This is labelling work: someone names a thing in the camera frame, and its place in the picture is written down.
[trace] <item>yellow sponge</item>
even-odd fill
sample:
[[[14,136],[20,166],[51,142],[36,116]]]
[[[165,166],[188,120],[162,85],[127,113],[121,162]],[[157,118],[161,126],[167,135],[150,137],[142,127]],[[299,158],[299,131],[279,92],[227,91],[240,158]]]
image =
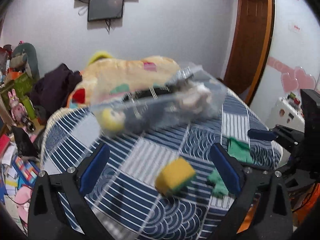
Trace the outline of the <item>yellow sponge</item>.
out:
[[[196,171],[182,157],[165,166],[155,181],[156,189],[163,195],[177,193],[196,175]]]

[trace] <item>monitor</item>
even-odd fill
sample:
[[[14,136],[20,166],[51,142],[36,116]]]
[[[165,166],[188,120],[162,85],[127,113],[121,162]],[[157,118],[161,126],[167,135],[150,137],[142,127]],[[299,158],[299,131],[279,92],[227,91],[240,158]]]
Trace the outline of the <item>monitor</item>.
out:
[[[120,19],[124,0],[89,0],[88,22],[105,19]]]

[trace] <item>wooden door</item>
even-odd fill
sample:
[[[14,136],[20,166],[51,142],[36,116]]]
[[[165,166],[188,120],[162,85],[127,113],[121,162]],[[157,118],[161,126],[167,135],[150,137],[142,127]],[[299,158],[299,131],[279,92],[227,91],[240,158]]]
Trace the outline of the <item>wooden door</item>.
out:
[[[268,0],[238,0],[235,36],[224,83],[236,94],[250,88],[267,28]]]

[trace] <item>green cloth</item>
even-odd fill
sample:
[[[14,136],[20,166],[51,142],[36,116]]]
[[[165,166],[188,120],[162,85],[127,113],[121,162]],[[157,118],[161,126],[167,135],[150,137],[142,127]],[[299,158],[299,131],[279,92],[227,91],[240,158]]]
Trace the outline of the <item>green cloth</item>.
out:
[[[235,157],[240,162],[253,163],[253,159],[250,155],[249,144],[239,142],[234,138],[229,138],[228,140],[228,154],[231,157]],[[228,195],[229,191],[216,168],[214,168],[207,179],[211,183],[215,184],[214,188],[212,189],[212,194],[215,197]]]

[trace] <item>bed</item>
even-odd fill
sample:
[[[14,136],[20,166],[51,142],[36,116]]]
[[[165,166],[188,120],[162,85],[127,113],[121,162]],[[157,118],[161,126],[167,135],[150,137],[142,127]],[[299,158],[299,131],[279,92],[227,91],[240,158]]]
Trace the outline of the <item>bed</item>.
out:
[[[41,167],[49,174],[78,166],[99,143],[110,147],[110,159],[94,190],[85,196],[88,205],[116,240],[122,239],[205,239],[219,224],[234,201],[233,195],[212,196],[206,184],[214,165],[210,145],[227,138],[247,142],[254,164],[275,169],[282,148],[273,142],[250,139],[250,128],[267,128],[248,106],[228,90],[218,119],[124,134],[110,139],[87,107],[65,110],[50,120],[44,136]],[[196,170],[196,179],[169,198],[154,188],[158,171],[182,156]],[[71,226],[80,231],[63,194],[62,205]]]

